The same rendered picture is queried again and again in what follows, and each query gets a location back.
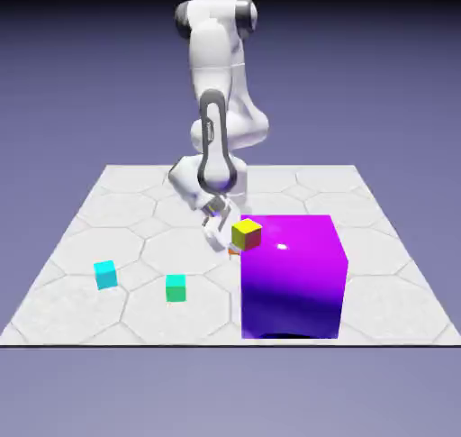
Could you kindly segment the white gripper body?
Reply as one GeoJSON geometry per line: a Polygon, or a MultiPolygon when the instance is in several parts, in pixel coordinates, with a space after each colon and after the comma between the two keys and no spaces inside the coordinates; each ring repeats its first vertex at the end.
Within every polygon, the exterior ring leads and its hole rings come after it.
{"type": "Polygon", "coordinates": [[[203,221],[205,239],[215,251],[227,250],[231,244],[231,226],[234,213],[230,206],[203,221]]]}

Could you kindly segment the small yellow cube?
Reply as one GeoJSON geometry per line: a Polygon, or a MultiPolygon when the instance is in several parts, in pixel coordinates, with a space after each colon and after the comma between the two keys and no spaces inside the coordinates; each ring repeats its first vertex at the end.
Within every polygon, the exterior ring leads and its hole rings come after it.
{"type": "Polygon", "coordinates": [[[245,218],[231,227],[231,244],[241,251],[256,248],[261,243],[262,225],[245,218]]]}

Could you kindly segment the small green cube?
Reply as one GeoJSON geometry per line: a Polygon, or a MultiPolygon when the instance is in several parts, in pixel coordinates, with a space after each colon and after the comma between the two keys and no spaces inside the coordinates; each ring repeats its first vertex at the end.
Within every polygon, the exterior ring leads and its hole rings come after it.
{"type": "Polygon", "coordinates": [[[166,275],[166,301],[169,303],[184,302],[186,300],[186,275],[166,275]]]}

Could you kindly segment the small cyan cube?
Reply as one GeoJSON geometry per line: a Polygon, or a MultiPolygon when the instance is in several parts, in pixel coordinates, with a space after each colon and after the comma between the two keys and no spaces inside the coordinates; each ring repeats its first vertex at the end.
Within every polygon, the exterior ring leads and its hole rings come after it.
{"type": "Polygon", "coordinates": [[[118,286],[116,268],[112,260],[96,262],[94,271],[95,281],[99,290],[118,286]]]}

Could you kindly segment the large purple box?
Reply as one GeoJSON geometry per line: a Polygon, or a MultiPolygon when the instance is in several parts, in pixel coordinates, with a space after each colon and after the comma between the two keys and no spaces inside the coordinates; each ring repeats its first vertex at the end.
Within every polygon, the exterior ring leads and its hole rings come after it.
{"type": "Polygon", "coordinates": [[[245,339],[335,339],[348,258],[330,216],[249,214],[261,243],[240,258],[245,339]]]}

